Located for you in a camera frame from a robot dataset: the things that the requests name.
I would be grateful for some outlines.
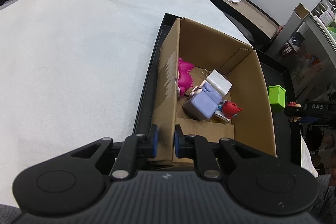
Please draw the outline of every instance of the person's hand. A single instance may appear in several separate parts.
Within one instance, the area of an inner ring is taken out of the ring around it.
[[[329,180],[329,185],[330,186],[336,186],[336,150],[334,150],[331,153],[331,158],[330,158],[330,180]]]

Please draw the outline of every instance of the cardboard box on floor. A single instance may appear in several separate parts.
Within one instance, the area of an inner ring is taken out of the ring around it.
[[[199,85],[208,71],[217,70],[232,83],[226,99],[244,110],[231,124],[192,119],[183,109],[186,98],[177,99],[178,58],[195,65],[191,71]],[[189,19],[176,19],[162,44],[152,124],[159,127],[157,157],[162,165],[192,162],[177,159],[173,148],[175,124],[184,135],[202,135],[210,142],[222,137],[276,156],[275,137],[268,92],[258,56],[253,48],[229,35]]]

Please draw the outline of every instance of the white blanket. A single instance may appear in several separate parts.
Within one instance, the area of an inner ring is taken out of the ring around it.
[[[23,169],[132,133],[165,13],[248,43],[209,0],[19,0],[0,10],[0,203],[16,205]]]

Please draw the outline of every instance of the green toy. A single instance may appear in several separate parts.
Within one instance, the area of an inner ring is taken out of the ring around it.
[[[281,112],[285,107],[286,90],[280,85],[270,85],[268,99],[272,112]]]

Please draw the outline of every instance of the grey pants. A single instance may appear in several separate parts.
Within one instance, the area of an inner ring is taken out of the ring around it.
[[[10,224],[21,215],[21,210],[12,206],[0,204],[0,224]]]
[[[310,213],[320,222],[336,224],[336,196],[334,186],[329,186],[330,175],[317,177],[319,194]],[[0,204],[0,224],[10,224],[19,217],[21,210]]]
[[[336,223],[335,186],[329,186],[330,175],[316,178],[319,184],[319,194],[310,213],[322,223]]]

